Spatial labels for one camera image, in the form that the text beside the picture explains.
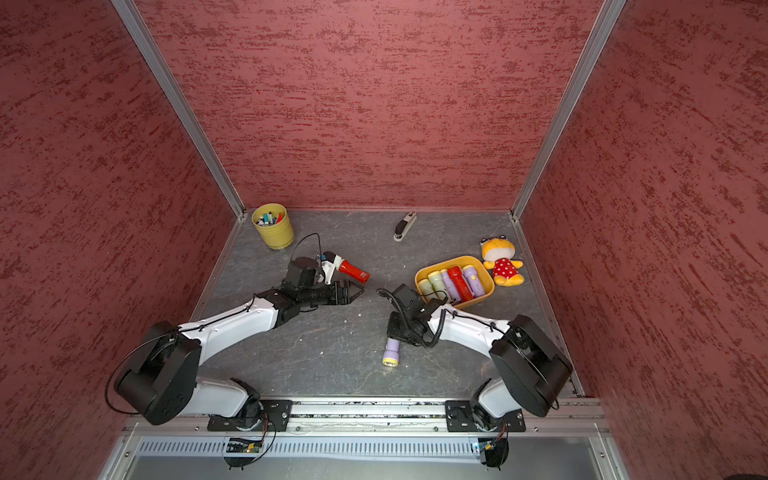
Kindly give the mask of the purple flashlight front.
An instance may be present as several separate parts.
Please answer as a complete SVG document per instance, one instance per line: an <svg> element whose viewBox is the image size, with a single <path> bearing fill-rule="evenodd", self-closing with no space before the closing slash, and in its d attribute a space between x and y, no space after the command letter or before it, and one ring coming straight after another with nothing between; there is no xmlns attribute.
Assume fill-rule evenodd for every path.
<svg viewBox="0 0 768 480"><path fill-rule="evenodd" d="M389 368L395 368L400 363L400 342L393 338L388 338L382 357L382 364Z"/></svg>

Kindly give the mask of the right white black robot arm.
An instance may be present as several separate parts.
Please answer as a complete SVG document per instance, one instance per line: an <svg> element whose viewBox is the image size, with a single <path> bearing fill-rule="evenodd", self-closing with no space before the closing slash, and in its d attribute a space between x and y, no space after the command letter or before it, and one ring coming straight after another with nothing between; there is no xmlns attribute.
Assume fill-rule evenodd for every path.
<svg viewBox="0 0 768 480"><path fill-rule="evenodd" d="M479 431L497 431L510 413L526 411L543 418L560 408L559 395L573 374L573 365L530 317L512 320L464 312L435 296L423 299L402 284L377 294L393 307L387 335L390 343L433 349L454 343L489 358L498 377L478 387L466 408Z"/></svg>

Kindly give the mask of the green flashlight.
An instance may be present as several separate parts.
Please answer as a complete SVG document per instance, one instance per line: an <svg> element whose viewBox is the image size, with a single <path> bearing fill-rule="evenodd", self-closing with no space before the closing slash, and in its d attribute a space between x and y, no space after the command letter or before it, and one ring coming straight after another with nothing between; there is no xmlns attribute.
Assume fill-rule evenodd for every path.
<svg viewBox="0 0 768 480"><path fill-rule="evenodd" d="M434 285L427 278L418 282L418 288L422 296L427 300L439 298L438 292L436 291Z"/></svg>
<svg viewBox="0 0 768 480"><path fill-rule="evenodd" d="M434 295L436 298L440 300L447 300L447 301L451 300L451 296L448 293L448 289L443 280L443 276L439 270L430 272L428 274L427 279L433 288Z"/></svg>

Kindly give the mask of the purple flashlight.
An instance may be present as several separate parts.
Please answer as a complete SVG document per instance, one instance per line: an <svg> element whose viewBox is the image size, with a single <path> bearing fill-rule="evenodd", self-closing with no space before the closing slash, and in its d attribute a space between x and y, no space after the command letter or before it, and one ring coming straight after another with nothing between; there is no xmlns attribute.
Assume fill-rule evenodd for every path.
<svg viewBox="0 0 768 480"><path fill-rule="evenodd" d="M480 280L478 271L474 265L466 265L462 268L463 276L475 298L483 297L486 290Z"/></svg>
<svg viewBox="0 0 768 480"><path fill-rule="evenodd" d="M382 364L389 368L395 368L400 363L400 342L393 338L388 338L382 357Z"/></svg>
<svg viewBox="0 0 768 480"><path fill-rule="evenodd" d="M458 304L462 302L462 297L456 288L455 284L453 283L453 280L451 279L450 275L448 274L447 269L441 269L440 270L441 277L443 279L443 282L445 284L445 289L448 293L448 295L451 298L452 304Z"/></svg>

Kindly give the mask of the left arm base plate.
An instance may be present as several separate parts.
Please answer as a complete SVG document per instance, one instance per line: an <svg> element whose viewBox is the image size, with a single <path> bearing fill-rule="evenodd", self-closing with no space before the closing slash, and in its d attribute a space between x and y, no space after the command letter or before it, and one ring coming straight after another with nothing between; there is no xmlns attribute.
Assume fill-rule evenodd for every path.
<svg viewBox="0 0 768 480"><path fill-rule="evenodd" d="M236 432L250 434L287 429L294 402L287 399L248 400L234 416L211 415L207 430L212 432Z"/></svg>

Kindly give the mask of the yellow storage box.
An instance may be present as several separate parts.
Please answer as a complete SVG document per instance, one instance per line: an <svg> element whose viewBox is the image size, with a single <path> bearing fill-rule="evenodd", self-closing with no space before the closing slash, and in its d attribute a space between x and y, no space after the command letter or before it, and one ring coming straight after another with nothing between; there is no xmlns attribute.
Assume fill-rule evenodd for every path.
<svg viewBox="0 0 768 480"><path fill-rule="evenodd" d="M421 270L419 270L416 273L415 277L414 277L414 283L415 283L417 292L422 296L422 294L421 294L421 292L420 292L420 290L418 288L418 282L420 280L422 280L422 279L427 278L428 274L430 272L436 271L436 270L440 271L441 269L447 269L448 270L452 266L459 266L462 269L466 265L474 265L476 267L476 269L478 271L478 274L479 274L479 277L480 277L480 280L482 281L483 286L484 286L484 288L486 290L486 294L483 297L480 297L480 298L475 298L474 297L472 300L470 300L468 302L461 302L461 303L458 303L458 304L452 304L451 300L448 301L448 302L451 305L455 306L456 308L464 308L466 306L474 305L474 304L477 304L479 302L482 302L482 301L486 300L487 298L489 298L491 296L491 294L495 290L495 284L493 282L493 279L490 276L490 274L488 273L488 271L484 268L483 263L482 263L482 261L480 259L478 259L478 258L476 258L474 256L467 256L467 255L456 257L456 258L453 258L453 259L450 259L450 260L445 260L445 261L442 261L442 262L439 262L439 263L436 263L436 264L433 264L433 265L429 265L429 266L424 267Z"/></svg>

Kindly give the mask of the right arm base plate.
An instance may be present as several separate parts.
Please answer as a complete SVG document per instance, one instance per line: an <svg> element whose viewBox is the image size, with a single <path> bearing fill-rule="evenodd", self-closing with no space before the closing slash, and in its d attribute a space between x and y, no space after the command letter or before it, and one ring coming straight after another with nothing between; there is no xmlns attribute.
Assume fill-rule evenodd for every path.
<svg viewBox="0 0 768 480"><path fill-rule="evenodd" d="M451 433L522 433L526 424L521 410L506 413L495 418L483 410L477 402L469 400L448 400L445 406L447 430Z"/></svg>

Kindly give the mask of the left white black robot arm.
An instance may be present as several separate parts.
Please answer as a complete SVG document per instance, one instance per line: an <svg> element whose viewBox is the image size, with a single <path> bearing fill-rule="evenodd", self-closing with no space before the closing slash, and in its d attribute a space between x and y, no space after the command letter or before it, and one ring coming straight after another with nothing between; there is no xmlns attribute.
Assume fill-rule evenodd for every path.
<svg viewBox="0 0 768 480"><path fill-rule="evenodd" d="M112 390L152 425L179 416L208 416L234 430L265 429L267 414L253 387L238 379L205 379L199 367L301 313L352 303L369 278L369 273L330 253L319 260L293 259L278 287L253 295L240 307L179 326L153 325L112 376Z"/></svg>

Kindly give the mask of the red flashlight all red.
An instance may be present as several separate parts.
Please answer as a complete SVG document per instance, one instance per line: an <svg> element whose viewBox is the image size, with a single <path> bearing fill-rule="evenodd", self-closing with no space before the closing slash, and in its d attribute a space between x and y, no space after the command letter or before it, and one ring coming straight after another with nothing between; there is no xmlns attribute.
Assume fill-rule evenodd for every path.
<svg viewBox="0 0 768 480"><path fill-rule="evenodd" d="M468 302L474 298L474 295L466 283L463 271L459 266L452 266L448 269L448 275L455 286L462 302Z"/></svg>

